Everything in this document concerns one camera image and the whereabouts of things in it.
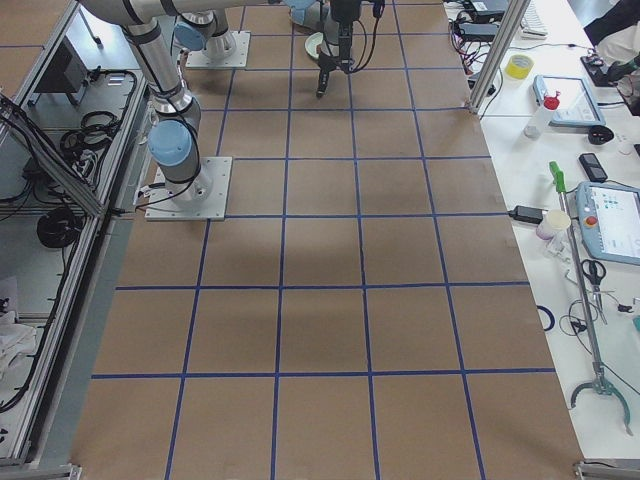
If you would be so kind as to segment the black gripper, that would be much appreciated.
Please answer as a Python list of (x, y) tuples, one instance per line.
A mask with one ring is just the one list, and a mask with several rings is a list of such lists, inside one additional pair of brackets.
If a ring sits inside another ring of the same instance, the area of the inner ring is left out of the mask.
[(352, 72), (353, 23), (340, 22), (338, 27), (338, 56), (334, 55), (331, 45), (321, 42), (317, 47), (318, 66), (320, 68), (316, 96), (323, 97), (328, 88), (330, 72), (340, 68), (344, 73)]
[[(371, 0), (372, 14), (374, 18), (381, 18), (384, 14), (386, 1), (385, 0)], [(331, 0), (330, 16), (332, 20), (338, 25), (340, 22), (356, 22), (360, 19), (362, 10), (361, 0)]]

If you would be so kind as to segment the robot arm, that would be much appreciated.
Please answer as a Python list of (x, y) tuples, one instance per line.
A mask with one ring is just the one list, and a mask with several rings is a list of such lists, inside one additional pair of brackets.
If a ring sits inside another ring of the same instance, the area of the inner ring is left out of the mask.
[[(337, 24), (329, 18), (329, 4), (324, 1), (289, 1), (293, 24), (312, 30), (306, 43), (307, 53), (319, 62), (318, 98), (328, 88), (330, 68), (337, 59)], [(179, 48), (178, 70), (244, 68), (250, 43), (248, 31), (233, 31), (224, 10), (185, 13), (176, 18), (173, 45)]]
[[(175, 37), (190, 51), (207, 48), (231, 33), (226, 19), (236, 1), (85, 1), (83, 7), (96, 18), (121, 28), (151, 90), (159, 122), (148, 136), (148, 149), (164, 174), (171, 199), (200, 200), (211, 180), (202, 172), (198, 145), (201, 108), (185, 85), (177, 62), (162, 36), (161, 16), (177, 19)], [(316, 95), (322, 97), (330, 74), (347, 75), (365, 69), (376, 48), (376, 34), (365, 35), (359, 60), (352, 57), (353, 31), (359, 24), (359, 1), (290, 1), (293, 22), (315, 28), (322, 35), (318, 48), (319, 78)]]

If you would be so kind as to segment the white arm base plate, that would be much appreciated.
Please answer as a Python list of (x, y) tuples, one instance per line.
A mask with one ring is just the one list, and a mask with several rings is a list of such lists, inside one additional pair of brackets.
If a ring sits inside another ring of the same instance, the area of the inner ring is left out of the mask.
[(157, 169), (154, 181), (165, 186), (150, 193), (150, 207), (145, 210), (148, 221), (223, 221), (232, 173), (231, 157), (202, 157), (201, 170), (189, 188), (165, 181)]
[(228, 30), (209, 39), (201, 51), (191, 51), (187, 57), (188, 69), (227, 70), (247, 66), (251, 40), (249, 31)]

